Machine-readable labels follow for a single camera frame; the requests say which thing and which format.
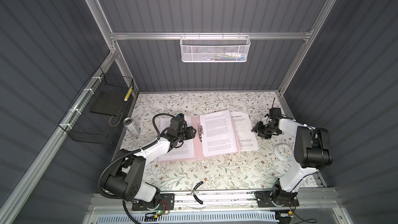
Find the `metal folder clip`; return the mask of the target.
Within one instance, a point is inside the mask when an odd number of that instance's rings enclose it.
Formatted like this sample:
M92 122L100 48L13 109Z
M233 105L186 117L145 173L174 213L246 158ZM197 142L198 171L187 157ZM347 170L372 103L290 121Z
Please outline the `metal folder clip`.
M198 133L199 133L200 141L203 142L203 134L204 134L204 132L203 132L203 127L202 127L202 125L200 123L198 123Z

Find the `pink file folder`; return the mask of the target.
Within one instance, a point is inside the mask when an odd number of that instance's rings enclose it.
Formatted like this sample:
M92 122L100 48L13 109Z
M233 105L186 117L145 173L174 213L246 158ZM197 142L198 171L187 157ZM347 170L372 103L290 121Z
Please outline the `pink file folder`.
M185 120L187 121L188 126L193 126L196 130L198 130L198 124L200 124L199 116L186 116ZM169 127L171 122L171 118L161 118L160 119L160 127L159 130L163 131L166 127ZM241 152L241 147L239 145L238 140L236 141L237 151L218 151L218 155L225 155L233 152ZM174 148L172 151L161 155L157 158L157 163L167 163L167 162L176 162L176 161L186 161L186 160L202 160L206 158L203 154L203 146L200 141L198 132L195 135L194 139L185 140L184 144L180 148Z

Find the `printed white paper sheet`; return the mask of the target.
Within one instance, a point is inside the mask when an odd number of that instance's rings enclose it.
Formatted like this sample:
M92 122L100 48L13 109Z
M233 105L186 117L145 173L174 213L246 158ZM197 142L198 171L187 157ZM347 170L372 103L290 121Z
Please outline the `printed white paper sheet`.
M191 117L185 117L187 126L192 126ZM166 127L170 126L171 117L160 119L160 131L163 131ZM158 157L158 163L166 163L172 161L185 161L195 157L193 139L185 140L178 143L177 147L173 148L166 154Z

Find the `stack of printed papers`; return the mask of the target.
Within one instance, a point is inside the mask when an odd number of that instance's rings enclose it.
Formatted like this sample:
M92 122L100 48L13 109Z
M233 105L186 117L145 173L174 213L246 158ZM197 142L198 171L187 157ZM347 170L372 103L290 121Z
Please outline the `stack of printed papers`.
M237 140L241 151L259 149L257 138L251 131L252 124L247 113L223 110L199 117L204 132L202 146L205 157L216 156L218 151L237 151Z

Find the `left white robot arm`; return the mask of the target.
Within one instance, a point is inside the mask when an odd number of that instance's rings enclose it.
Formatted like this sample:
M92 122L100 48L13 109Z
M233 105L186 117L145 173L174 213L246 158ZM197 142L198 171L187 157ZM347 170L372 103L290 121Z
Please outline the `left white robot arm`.
M155 124L159 116L171 117L170 125L163 131L159 131ZM152 124L157 132L152 143L134 151L119 150L116 159L101 173L97 187L103 197L159 204L160 189L143 181L145 166L159 156L180 148L184 141L193 139L197 131L188 126L182 113L176 116L157 114Z

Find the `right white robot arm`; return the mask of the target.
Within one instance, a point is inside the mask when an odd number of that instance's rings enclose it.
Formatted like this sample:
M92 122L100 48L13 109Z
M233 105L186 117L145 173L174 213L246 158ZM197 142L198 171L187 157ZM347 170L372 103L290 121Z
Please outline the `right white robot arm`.
M279 160L293 161L293 164L276 180L269 199L275 206L296 206L294 201L304 180L332 164L328 130L301 124L283 115L280 108L273 107L251 131L267 140L282 134L295 137L293 149L283 143L274 146L274 154Z

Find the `silver drink can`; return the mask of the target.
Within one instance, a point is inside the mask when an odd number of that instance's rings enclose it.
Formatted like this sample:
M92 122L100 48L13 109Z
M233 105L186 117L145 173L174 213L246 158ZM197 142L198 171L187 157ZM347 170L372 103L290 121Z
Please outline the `silver drink can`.
M141 129L132 118L125 118L123 125L132 137L136 138L140 135Z

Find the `black pliers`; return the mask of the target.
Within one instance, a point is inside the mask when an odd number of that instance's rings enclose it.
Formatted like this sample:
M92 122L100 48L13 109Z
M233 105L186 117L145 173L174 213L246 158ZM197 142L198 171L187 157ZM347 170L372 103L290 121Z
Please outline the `black pliers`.
M194 186L194 188L191 190L191 195L194 197L195 201L196 201L198 204L200 204L200 205L203 205L204 202L198 197L198 188L199 188L200 186L202 186L203 183L204 183L203 181L200 181L200 182L197 183L197 184Z

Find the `yellow marker pen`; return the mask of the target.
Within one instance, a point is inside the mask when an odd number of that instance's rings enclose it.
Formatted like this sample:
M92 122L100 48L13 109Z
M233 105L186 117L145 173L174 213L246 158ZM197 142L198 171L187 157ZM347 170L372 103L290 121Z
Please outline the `yellow marker pen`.
M128 91L127 91L125 97L124 97L124 101L125 101L125 102L127 102L127 101L129 100L129 97L130 97L132 91L133 91L133 87L129 87L129 89L128 89Z

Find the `black notebook in basket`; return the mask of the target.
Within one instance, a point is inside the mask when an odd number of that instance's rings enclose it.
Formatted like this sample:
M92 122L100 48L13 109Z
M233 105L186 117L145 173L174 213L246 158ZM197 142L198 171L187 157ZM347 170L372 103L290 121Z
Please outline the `black notebook in basket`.
M90 108L90 112L116 117L122 112L122 109L126 105L124 97L123 94L119 93L101 92Z

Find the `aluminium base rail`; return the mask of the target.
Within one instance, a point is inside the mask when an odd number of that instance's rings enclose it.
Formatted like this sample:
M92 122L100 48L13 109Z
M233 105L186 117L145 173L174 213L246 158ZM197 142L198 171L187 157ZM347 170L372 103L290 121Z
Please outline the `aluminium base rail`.
M204 202L198 204L190 191L173 191L175 195L173 203L160 204L161 208L173 205L176 212L185 211L210 211L226 208L251 209L258 208L255 192L259 189L241 190L199 190L198 197ZM297 208L334 208L343 205L337 191L334 188L300 188L297 194L299 206ZM99 194L93 195L86 212L94 213L122 213L122 201L104 198Z

